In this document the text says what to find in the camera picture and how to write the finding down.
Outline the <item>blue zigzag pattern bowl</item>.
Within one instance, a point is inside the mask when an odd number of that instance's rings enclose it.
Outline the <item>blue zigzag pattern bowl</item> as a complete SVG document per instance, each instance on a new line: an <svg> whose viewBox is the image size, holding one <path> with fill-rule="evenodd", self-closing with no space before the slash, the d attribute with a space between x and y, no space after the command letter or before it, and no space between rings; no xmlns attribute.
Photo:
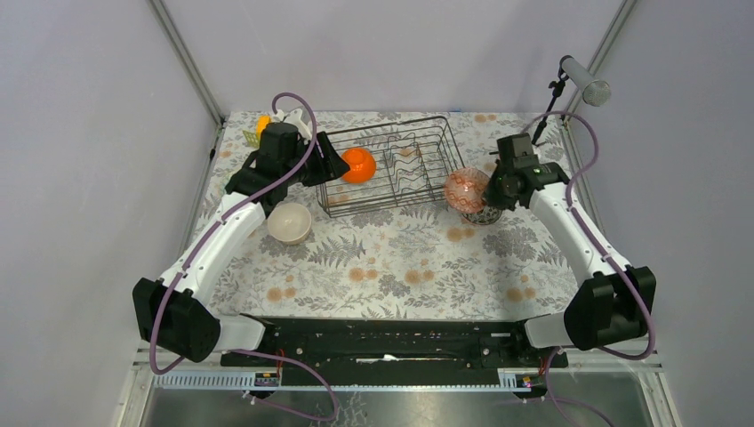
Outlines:
<svg viewBox="0 0 754 427"><path fill-rule="evenodd" d="M445 200L462 214L479 213L485 207L484 192L488 182L489 176L477 168L457 169L445 179Z"/></svg>

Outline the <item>beige bowl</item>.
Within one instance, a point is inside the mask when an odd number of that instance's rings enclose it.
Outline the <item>beige bowl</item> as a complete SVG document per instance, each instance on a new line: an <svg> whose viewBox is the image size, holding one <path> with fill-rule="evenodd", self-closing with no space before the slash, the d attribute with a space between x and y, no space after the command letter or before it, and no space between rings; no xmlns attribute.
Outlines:
<svg viewBox="0 0 754 427"><path fill-rule="evenodd" d="M286 245L298 245L312 230L313 217L309 209L298 203L278 205L267 219L271 237Z"/></svg>

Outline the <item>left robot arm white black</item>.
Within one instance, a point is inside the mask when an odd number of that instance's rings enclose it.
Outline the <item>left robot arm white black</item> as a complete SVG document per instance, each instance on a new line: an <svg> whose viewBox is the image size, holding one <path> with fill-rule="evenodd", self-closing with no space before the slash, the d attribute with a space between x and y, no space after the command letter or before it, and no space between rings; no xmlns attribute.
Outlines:
<svg viewBox="0 0 754 427"><path fill-rule="evenodd" d="M268 364L276 343L264 334L264 324L246 315L211 313L214 288L238 248L285 200L289 187L314 187L348 169L327 133L309 138L295 125L268 124L259 148L230 177L197 239L160 278L141 278L134 286L141 339L193 362L215 351L241 349L254 365Z"/></svg>

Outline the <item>pink speckled bowl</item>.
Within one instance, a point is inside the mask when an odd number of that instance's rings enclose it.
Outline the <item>pink speckled bowl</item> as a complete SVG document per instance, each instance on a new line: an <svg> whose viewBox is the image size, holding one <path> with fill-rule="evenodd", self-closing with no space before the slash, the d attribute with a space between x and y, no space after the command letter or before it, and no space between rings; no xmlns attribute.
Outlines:
<svg viewBox="0 0 754 427"><path fill-rule="evenodd" d="M485 206L482 210L476 212L476 213L464 213L462 217L475 225L479 226L487 226L495 224L497 221L500 220L502 216L502 210L492 207L492 206Z"/></svg>

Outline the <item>orange bowl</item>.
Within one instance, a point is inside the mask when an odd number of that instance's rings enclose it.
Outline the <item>orange bowl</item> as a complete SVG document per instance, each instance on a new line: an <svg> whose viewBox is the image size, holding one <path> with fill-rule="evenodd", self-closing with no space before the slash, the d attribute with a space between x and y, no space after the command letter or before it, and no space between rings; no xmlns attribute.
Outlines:
<svg viewBox="0 0 754 427"><path fill-rule="evenodd" d="M347 149L342 153L341 158L349 166L349 170L342 175L345 182L360 184L374 177L377 165L373 155L367 149Z"/></svg>

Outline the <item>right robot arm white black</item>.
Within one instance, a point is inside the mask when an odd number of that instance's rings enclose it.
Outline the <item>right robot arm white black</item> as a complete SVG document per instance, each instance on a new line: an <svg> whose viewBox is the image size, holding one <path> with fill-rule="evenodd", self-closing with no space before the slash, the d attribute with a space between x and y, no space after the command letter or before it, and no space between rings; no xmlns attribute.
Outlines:
<svg viewBox="0 0 754 427"><path fill-rule="evenodd" d="M524 321L509 352L530 367L545 348L599 348L650 334L656 278L634 267L597 230L574 197L573 185L557 163L543 163L528 133L497 140L495 169L483 199L501 210L528 209L550 233L571 268L577 292L557 313Z"/></svg>

